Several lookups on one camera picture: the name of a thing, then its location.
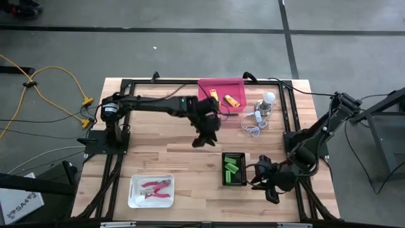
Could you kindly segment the pink-handled pliers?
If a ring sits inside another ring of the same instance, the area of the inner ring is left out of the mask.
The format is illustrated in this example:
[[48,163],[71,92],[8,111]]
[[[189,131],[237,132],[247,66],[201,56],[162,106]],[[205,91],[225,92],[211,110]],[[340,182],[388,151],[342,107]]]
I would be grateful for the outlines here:
[[156,197],[156,198],[169,198],[170,195],[167,193],[159,193],[159,189],[144,189],[140,191],[140,195],[145,198]]
[[145,184],[142,184],[142,187],[149,187],[152,186],[153,189],[159,189],[159,188],[163,188],[163,187],[168,187],[171,184],[171,180],[170,179],[165,179],[165,180],[161,180],[161,181],[152,181],[152,182],[147,182]]

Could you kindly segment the black stand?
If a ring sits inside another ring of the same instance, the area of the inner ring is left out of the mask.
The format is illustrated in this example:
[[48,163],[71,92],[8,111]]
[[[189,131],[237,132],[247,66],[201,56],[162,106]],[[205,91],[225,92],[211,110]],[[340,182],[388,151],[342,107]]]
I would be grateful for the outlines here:
[[0,173],[0,188],[28,192],[74,196],[79,170],[67,161],[55,165],[38,178]]

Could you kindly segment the white plastic bin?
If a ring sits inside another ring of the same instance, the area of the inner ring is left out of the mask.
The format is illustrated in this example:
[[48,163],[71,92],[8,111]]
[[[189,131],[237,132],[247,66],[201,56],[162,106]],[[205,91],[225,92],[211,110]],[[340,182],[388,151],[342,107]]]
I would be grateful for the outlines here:
[[[169,198],[145,198],[140,195],[140,191],[144,189],[153,189],[152,186],[142,187],[142,184],[152,181],[162,181],[170,179],[171,184],[168,187],[159,189],[159,193],[167,193]],[[128,192],[128,206],[130,208],[169,208],[174,203],[175,197],[175,178],[171,174],[166,175],[133,175],[130,178],[130,186]]]

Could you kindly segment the black perforated plastic basket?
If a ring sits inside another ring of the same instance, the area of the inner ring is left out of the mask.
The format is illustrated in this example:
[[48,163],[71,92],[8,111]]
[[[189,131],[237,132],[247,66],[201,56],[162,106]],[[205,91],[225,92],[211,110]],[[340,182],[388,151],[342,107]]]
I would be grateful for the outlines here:
[[[238,166],[239,171],[236,174],[231,173],[231,183],[227,184],[225,182],[225,165],[224,158],[229,157],[237,160],[236,166]],[[221,154],[221,174],[222,174],[222,184],[224,186],[246,186],[247,177],[246,177],[246,155],[245,153],[231,153],[224,152]]]

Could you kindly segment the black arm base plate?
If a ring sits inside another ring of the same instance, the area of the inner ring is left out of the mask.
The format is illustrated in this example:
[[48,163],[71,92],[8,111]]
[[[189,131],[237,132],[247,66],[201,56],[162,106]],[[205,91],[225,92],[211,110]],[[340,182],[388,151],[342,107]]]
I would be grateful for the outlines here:
[[124,155],[128,151],[129,131],[121,131],[118,135],[107,130],[92,130],[84,139],[85,152],[90,155]]
[[326,133],[317,133],[311,136],[304,132],[285,132],[283,135],[286,153],[294,152],[294,156],[301,158],[314,157],[315,155],[328,156],[326,143],[329,138],[330,135]]

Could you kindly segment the black side table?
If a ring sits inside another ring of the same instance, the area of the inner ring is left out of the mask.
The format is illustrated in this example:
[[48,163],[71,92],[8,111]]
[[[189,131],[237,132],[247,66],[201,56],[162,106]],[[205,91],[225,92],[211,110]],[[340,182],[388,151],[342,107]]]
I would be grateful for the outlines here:
[[350,120],[352,124],[367,121],[377,151],[383,161],[385,177],[373,181],[405,180],[405,87],[392,91],[386,98]]

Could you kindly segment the black floor bar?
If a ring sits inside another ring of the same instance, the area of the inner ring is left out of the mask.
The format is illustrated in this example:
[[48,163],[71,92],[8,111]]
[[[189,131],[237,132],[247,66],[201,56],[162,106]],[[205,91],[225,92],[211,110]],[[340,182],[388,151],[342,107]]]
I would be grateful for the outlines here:
[[35,68],[32,67],[20,67],[17,68],[15,66],[0,66],[0,73],[7,73],[7,74],[24,74],[31,75],[35,72]]

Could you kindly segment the pink translucent plastic bin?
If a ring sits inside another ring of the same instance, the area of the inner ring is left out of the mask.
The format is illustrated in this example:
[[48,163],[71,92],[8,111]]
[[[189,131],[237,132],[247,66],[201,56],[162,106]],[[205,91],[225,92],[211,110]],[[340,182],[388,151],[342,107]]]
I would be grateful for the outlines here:
[[[198,100],[206,99],[210,96],[210,91],[215,90],[218,95],[218,100],[221,103],[220,111],[222,113],[240,113],[247,105],[244,81],[238,78],[227,79],[200,79],[197,82]],[[233,107],[224,97],[229,95],[240,104],[238,107]]]

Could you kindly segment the left arm's gripper body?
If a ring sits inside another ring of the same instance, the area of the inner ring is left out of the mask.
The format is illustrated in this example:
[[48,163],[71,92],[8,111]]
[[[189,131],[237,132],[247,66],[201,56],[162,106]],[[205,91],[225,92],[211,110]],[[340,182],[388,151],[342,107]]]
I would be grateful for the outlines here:
[[213,97],[196,100],[192,105],[189,120],[191,126],[199,134],[214,134],[221,127],[221,118],[218,116],[218,102]]

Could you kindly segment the silver bracket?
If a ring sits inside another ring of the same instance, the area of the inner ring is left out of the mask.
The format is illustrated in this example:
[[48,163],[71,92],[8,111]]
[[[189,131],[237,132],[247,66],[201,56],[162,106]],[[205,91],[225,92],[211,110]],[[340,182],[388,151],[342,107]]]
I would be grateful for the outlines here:
[[312,224],[284,222],[278,223],[277,228],[313,228]]
[[102,222],[99,228],[135,228],[136,222],[121,221],[121,222]]

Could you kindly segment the right arm's gripper body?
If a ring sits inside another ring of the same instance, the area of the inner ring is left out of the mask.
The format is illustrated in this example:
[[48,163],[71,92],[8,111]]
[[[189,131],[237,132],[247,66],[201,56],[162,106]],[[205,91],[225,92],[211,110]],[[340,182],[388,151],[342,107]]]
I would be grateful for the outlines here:
[[259,156],[259,161],[255,164],[255,175],[259,182],[266,181],[266,184],[282,191],[290,191],[296,182],[296,174],[289,161],[272,162],[265,155]]

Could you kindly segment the white light bulb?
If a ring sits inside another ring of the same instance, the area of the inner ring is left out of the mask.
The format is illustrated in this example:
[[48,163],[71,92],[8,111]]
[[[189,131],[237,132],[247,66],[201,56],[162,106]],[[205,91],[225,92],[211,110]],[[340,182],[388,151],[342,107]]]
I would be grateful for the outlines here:
[[256,102],[254,111],[259,111],[261,116],[270,115],[273,111],[273,103],[276,100],[276,96],[272,92],[266,92],[263,94],[263,98]]

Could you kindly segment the person's foot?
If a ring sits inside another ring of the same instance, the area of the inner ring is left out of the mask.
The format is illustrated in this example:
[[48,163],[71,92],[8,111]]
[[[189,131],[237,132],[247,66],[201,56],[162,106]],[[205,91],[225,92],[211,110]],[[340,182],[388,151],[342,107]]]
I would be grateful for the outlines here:
[[21,20],[35,20],[42,10],[42,6],[33,0],[19,0],[18,4],[10,3],[9,0],[0,0],[0,11]]

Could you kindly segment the white printed box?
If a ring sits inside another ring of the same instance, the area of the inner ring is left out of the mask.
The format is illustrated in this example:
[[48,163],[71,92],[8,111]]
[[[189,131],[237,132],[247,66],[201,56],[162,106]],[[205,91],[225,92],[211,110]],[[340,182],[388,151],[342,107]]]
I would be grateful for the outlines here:
[[41,193],[0,188],[0,212],[4,225],[15,223],[43,206]]

